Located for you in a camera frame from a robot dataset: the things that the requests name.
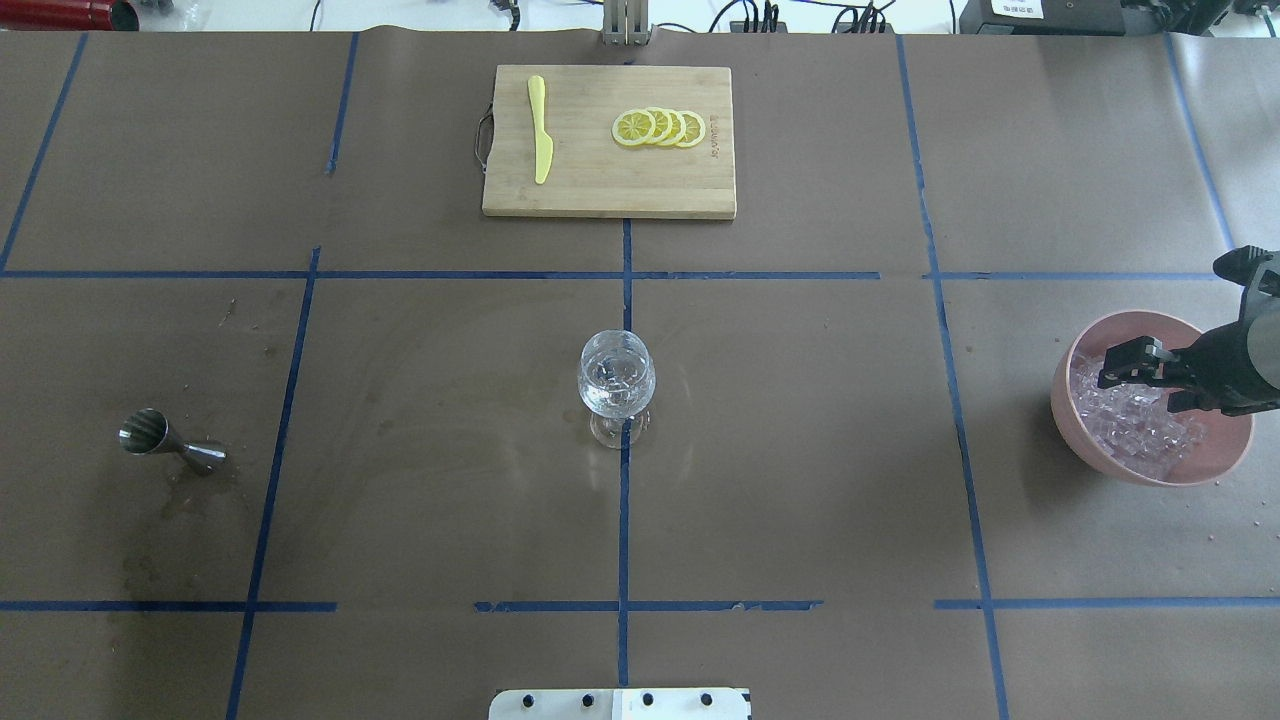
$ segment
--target wine glass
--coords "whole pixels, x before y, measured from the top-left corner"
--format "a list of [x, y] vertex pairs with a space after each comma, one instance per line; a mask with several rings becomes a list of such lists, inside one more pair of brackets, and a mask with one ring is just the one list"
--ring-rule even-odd
[[627, 434], [634, 445], [649, 427], [655, 380], [649, 348], [635, 333], [600, 331], [591, 336], [577, 365], [577, 393], [591, 411], [595, 439], [621, 450]]

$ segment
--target white bracket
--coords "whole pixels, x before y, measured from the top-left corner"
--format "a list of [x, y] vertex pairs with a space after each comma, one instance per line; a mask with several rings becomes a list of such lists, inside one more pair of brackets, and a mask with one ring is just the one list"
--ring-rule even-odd
[[604, 0], [605, 45], [649, 45], [649, 0]]
[[741, 688], [503, 691], [489, 720], [751, 720]]

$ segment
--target knife handle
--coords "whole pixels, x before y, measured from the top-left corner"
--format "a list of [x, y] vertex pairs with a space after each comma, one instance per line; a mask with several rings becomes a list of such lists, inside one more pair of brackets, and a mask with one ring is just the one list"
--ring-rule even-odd
[[529, 77], [529, 105], [534, 110], [534, 132], [545, 132], [543, 114], [547, 111], [547, 82], [543, 76]]

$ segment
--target glass base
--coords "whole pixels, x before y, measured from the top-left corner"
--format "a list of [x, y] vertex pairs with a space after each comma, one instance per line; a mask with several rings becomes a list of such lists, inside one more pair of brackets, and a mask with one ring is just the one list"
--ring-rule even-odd
[[640, 436], [644, 434], [644, 429], [649, 427], [649, 410], [641, 410], [637, 415], [626, 418], [623, 420], [614, 420], [611, 418], [603, 418], [591, 413], [591, 434], [595, 439], [600, 441], [600, 445], [612, 450], [622, 450], [622, 429], [631, 423], [631, 429], [627, 433], [628, 447], [635, 445]]

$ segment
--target lemon slice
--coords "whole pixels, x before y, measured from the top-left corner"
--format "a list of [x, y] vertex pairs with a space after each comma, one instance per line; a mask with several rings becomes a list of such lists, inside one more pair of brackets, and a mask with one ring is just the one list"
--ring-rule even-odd
[[671, 115], [671, 133], [657, 141], [657, 145], [671, 147], [685, 137], [685, 132], [689, 129], [689, 123], [685, 120], [684, 110], [667, 110], [667, 114]]
[[653, 137], [645, 141], [645, 145], [658, 145], [663, 140], [671, 137], [676, 124], [672, 122], [673, 113], [666, 108], [645, 108], [645, 111], [653, 115], [654, 123], [657, 124], [653, 131]]
[[627, 110], [613, 120], [613, 141], [626, 147], [644, 145], [658, 129], [658, 120], [648, 110]]
[[685, 132], [676, 141], [676, 147], [692, 147], [707, 137], [707, 123], [701, 115], [691, 110], [681, 110], [680, 119], [685, 124]]

